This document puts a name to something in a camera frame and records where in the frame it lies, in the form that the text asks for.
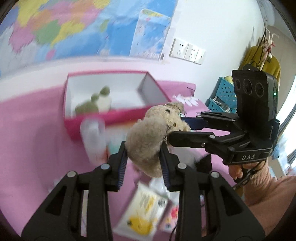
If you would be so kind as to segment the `pink sleeved right forearm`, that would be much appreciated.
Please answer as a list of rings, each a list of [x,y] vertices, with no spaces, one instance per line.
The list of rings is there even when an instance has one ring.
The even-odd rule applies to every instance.
[[[272,177],[267,164],[243,187],[244,202],[269,235],[295,196],[295,176]]]

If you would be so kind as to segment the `right hand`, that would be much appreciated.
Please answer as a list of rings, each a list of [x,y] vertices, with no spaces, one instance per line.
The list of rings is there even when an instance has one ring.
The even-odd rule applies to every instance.
[[[259,172],[265,164],[266,161],[249,164],[231,165],[228,166],[228,172],[229,175],[235,181],[235,183],[246,183],[251,178],[251,176]]]

